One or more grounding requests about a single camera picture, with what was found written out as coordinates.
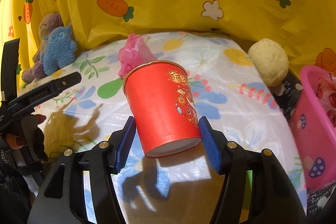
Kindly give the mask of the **left gloved hand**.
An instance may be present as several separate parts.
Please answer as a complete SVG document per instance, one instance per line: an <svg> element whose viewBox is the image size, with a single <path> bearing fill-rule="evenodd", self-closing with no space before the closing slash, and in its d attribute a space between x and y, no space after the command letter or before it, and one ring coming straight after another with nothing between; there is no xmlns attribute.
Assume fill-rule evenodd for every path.
<svg viewBox="0 0 336 224"><path fill-rule="evenodd" d="M45 136L42 114L14 119L1 114L1 200L11 206L31 207L34 192L44 182L42 162Z"/></svg>

